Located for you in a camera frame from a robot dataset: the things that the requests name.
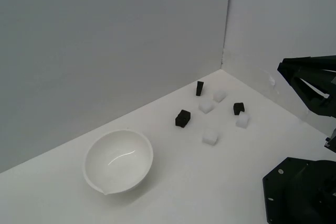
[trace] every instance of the white table surface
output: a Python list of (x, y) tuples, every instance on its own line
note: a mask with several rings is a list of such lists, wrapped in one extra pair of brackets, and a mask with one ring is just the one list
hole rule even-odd
[[(0, 174), (0, 223), (266, 223), (262, 178), (288, 156), (336, 161), (325, 135), (222, 70), (141, 107)], [(209, 114), (202, 98), (225, 89)], [(233, 104), (244, 102), (247, 129), (235, 126)], [(175, 126), (181, 109), (192, 118)], [(211, 126), (215, 146), (201, 142)], [(135, 190), (104, 196), (86, 184), (85, 152), (109, 131), (143, 132), (154, 149), (153, 166)]]

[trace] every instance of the black block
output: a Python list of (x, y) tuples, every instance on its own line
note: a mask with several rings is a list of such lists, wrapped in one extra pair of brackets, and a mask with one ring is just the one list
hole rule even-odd
[(244, 104), (242, 102), (237, 102), (233, 105), (233, 111), (235, 115), (239, 115), (241, 111), (245, 112)]
[(189, 122), (191, 114), (189, 111), (181, 110), (177, 118), (175, 119), (175, 125), (184, 128)]
[(196, 96), (200, 97), (203, 89), (203, 81), (198, 81), (197, 82), (197, 88), (196, 88)]

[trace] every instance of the small cube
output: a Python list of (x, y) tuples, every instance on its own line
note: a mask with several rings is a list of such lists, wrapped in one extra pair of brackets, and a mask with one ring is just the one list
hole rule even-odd
[(191, 114), (189, 111), (181, 110), (178, 116), (175, 118), (175, 125), (184, 128), (189, 122)]
[(204, 114), (209, 113), (214, 107), (211, 100), (203, 100), (199, 103), (198, 108), (203, 111)]
[(224, 98), (226, 98), (227, 94), (224, 90), (218, 90), (214, 93), (214, 101), (221, 102)]
[(233, 111), (235, 115), (239, 115), (240, 112), (245, 112), (244, 104), (242, 102), (237, 102), (233, 105)]
[(206, 129), (203, 133), (202, 142), (215, 145), (218, 139), (218, 133), (212, 129)]
[(203, 81), (198, 81), (197, 82), (197, 88), (196, 88), (196, 96), (200, 97), (202, 93), (204, 82)]
[(236, 122), (236, 126), (246, 129), (249, 119), (250, 117), (248, 114), (246, 114), (245, 112), (240, 112), (237, 122)]

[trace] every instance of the white wall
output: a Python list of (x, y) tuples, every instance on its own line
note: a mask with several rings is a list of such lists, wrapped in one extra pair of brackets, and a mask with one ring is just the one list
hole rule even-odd
[[(222, 68), (330, 135), (277, 72), (283, 58), (336, 55), (336, 0), (230, 0)], [(269, 84), (275, 81), (275, 90)]]
[(219, 69), (227, 1), (0, 0), (0, 172)]

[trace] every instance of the white cube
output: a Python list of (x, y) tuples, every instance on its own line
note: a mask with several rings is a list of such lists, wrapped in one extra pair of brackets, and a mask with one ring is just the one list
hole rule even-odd
[(236, 126), (246, 129), (248, 120), (250, 119), (249, 115), (241, 111), (236, 122)]
[(212, 129), (206, 129), (203, 133), (202, 142), (215, 145), (218, 139), (218, 133)]
[(221, 102), (226, 96), (227, 93), (224, 90), (218, 90), (214, 93), (214, 101)]
[(211, 110), (214, 109), (214, 106), (212, 104), (211, 100), (202, 100), (199, 105), (198, 108), (203, 111), (205, 114), (209, 113)]

